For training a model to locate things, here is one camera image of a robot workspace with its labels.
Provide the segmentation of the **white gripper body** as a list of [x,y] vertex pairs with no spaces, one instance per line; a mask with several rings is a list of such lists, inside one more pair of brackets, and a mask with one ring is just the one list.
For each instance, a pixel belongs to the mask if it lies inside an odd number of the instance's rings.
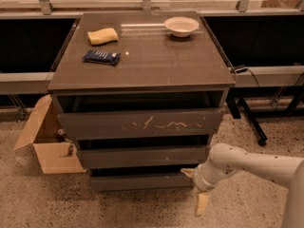
[[199,164],[194,169],[193,183],[200,192],[212,191],[220,180],[217,168],[209,161]]

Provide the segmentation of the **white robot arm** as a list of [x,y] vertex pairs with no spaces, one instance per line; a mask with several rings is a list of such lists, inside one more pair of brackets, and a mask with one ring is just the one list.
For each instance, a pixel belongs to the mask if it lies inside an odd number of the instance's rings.
[[246,171],[288,189],[281,228],[304,228],[304,159],[249,153],[227,143],[211,146],[204,163],[180,170],[198,191],[196,215],[207,206],[209,193],[219,181]]

